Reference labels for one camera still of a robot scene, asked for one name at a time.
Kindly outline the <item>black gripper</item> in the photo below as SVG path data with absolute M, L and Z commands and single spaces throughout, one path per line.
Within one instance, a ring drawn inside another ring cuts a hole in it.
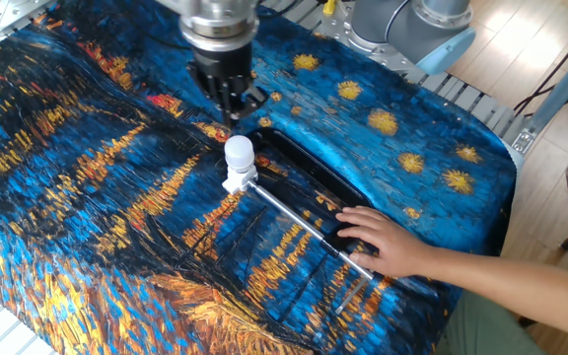
M 192 49 L 197 81 L 226 125 L 233 125 L 233 115 L 241 105 L 240 113 L 253 113 L 268 101 L 265 90 L 251 85 L 251 43 L 231 51 Z

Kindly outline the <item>person's right hand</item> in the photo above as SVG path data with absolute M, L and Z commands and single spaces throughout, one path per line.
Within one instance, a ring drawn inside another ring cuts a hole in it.
M 345 207 L 336 219 L 349 224 L 341 238 L 359 239 L 378 250 L 377 255 L 353 251 L 349 259 L 367 269 L 390 277 L 429 276 L 429 256 L 434 249 L 398 226 L 378 210 Z

